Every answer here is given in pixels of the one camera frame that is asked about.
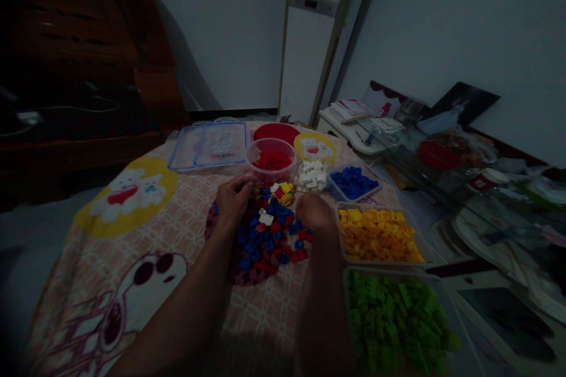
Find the clear plastic cup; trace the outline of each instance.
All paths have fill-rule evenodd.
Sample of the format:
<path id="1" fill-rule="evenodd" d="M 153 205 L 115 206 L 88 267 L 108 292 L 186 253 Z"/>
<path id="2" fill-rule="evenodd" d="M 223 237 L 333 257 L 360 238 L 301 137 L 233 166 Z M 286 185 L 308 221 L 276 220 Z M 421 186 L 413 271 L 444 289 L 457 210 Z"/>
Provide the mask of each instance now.
<path id="1" fill-rule="evenodd" d="M 291 164 L 283 169 L 268 171 L 258 168 L 254 162 L 259 160 L 260 152 L 280 152 L 291 159 Z M 282 183 L 294 181 L 295 168 L 297 167 L 297 155 L 292 145 L 278 138 L 261 138 L 254 141 L 246 150 L 246 163 L 263 183 Z"/>

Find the plastic bag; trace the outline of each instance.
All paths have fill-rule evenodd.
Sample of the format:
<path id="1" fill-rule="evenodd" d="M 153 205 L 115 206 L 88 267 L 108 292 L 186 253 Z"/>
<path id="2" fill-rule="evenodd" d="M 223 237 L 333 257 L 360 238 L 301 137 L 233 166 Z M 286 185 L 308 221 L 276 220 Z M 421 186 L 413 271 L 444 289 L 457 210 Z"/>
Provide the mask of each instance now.
<path id="1" fill-rule="evenodd" d="M 485 168 L 497 161 L 493 141 L 479 134 L 467 133 L 461 127 L 431 135 L 433 140 L 456 153 L 465 167 Z"/>

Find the red bowl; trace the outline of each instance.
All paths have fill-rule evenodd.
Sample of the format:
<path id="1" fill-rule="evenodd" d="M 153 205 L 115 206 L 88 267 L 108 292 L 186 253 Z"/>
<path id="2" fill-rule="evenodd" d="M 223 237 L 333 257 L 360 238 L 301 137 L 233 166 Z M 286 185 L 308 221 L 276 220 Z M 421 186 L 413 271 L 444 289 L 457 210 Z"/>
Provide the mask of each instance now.
<path id="1" fill-rule="evenodd" d="M 460 161 L 460 157 L 456 153 L 432 141 L 421 141 L 417 150 L 417 156 L 429 167 L 440 171 L 462 166 L 462 161 Z"/>

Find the white tile floor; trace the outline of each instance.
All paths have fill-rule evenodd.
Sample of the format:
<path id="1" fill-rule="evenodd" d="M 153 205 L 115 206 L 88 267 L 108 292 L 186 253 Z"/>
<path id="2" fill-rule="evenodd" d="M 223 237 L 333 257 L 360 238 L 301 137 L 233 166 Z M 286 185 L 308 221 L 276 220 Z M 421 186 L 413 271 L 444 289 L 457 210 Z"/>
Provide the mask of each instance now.
<path id="1" fill-rule="evenodd" d="M 17 353 L 24 351 L 35 307 L 75 214 L 100 190 L 0 214 L 0 305 Z"/>

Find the cartoon bear print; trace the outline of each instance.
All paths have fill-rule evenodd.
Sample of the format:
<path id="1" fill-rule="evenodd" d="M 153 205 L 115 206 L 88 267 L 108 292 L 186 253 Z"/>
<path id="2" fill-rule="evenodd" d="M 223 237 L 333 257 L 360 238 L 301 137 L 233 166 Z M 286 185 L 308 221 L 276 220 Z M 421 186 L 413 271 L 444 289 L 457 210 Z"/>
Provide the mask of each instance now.
<path id="1" fill-rule="evenodd" d="M 103 377 L 187 273 L 179 253 L 148 253 L 113 292 L 73 306 L 62 337 L 46 358 L 53 377 Z"/>
<path id="2" fill-rule="evenodd" d="M 167 189 L 158 185 L 161 177 L 161 174 L 157 174 L 140 180 L 140 206 L 142 208 L 151 204 L 160 204 L 167 195 Z"/>
<path id="3" fill-rule="evenodd" d="M 143 169 L 127 169 L 118 175 L 111 183 L 111 193 L 97 200 L 90 208 L 90 216 L 100 215 L 103 222 L 114 221 L 118 215 L 129 214 L 139 204 L 140 178 L 145 173 Z"/>
<path id="4" fill-rule="evenodd" d="M 314 138 L 303 138 L 301 143 L 305 147 L 305 158 L 310 160 L 325 159 L 332 156 L 334 152 L 326 146 L 326 143 L 317 141 Z"/>

